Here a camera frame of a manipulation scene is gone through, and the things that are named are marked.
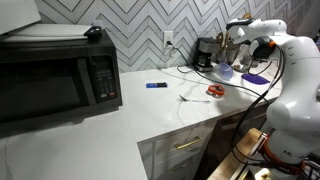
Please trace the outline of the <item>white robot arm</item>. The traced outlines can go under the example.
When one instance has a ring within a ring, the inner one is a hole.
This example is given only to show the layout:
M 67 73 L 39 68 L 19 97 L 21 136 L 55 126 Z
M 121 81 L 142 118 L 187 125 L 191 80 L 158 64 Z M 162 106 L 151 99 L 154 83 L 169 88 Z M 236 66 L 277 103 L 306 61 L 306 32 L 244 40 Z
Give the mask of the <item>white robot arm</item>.
M 254 58 L 283 61 L 281 93 L 266 111 L 274 132 L 256 157 L 272 180 L 293 180 L 320 147 L 319 49 L 309 37 L 289 35 L 282 20 L 236 18 L 226 30 L 233 43 L 248 43 Z

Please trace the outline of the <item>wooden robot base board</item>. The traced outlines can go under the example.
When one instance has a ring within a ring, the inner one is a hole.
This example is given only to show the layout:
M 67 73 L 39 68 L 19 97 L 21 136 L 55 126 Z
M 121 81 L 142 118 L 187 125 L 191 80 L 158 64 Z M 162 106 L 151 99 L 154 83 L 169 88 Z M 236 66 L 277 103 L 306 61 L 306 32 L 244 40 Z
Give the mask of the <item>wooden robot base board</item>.
M 238 149 L 245 155 L 248 155 L 258 142 L 261 131 L 252 128 L 238 142 Z M 219 166 L 211 173 L 207 180 L 236 180 L 241 168 L 244 166 L 245 157 L 236 149 L 231 151 Z

